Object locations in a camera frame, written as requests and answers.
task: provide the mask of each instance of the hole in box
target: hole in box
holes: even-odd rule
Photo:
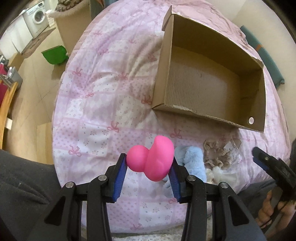
[[[254,123],[254,118],[253,117],[250,117],[249,118],[249,124],[252,125],[253,123]]]

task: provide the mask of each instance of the green bucket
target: green bucket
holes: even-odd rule
[[[50,64],[61,64],[69,58],[67,56],[67,50],[61,45],[47,49],[42,54]]]

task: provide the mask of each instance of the clamp jaw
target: clamp jaw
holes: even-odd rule
[[[262,229],[262,232],[268,235],[282,217],[280,210],[275,208],[277,204],[281,201],[296,201],[296,174],[281,159],[277,160],[258,147],[253,148],[252,154],[253,161],[271,176],[277,185],[272,190],[271,206],[274,208],[270,217],[272,223]]]
[[[105,175],[89,183],[66,183],[49,204],[27,241],[80,241],[82,201],[87,201],[87,240],[112,241],[106,203],[120,196],[126,154]],[[181,241],[205,241],[207,201],[213,207],[213,241],[266,241],[252,215],[227,183],[203,183],[173,160],[169,171],[174,197],[188,203]]]

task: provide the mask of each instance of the person's hand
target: person's hand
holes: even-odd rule
[[[260,228],[265,228],[266,225],[271,224],[270,216],[274,213],[274,210],[270,204],[270,199],[272,196],[272,191],[269,191],[266,199],[263,201],[262,208],[258,212],[258,218],[256,218],[257,224]],[[277,208],[280,210],[285,205],[285,202],[279,202]],[[282,217],[276,227],[269,233],[267,238],[272,237],[275,233],[286,228],[291,221],[294,213],[295,213],[295,204],[293,201],[289,201],[289,203],[281,210]]]

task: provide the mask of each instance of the pink bedspread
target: pink bedspread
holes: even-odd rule
[[[232,165],[239,178],[233,187],[236,192],[268,178],[252,161],[254,146],[285,161],[289,158],[285,116],[265,67],[264,133],[151,110],[161,25],[170,5],[173,11],[211,27],[260,58],[239,28],[203,0],[120,0],[112,4],[86,29],[62,76],[53,123],[54,163],[62,186],[68,181],[89,182],[132,146],[150,148],[156,135],[167,136],[175,146],[201,148],[206,139],[241,139],[242,161]],[[129,170],[120,198],[107,206],[111,231],[147,232],[181,224],[186,205],[166,198],[162,185]]]

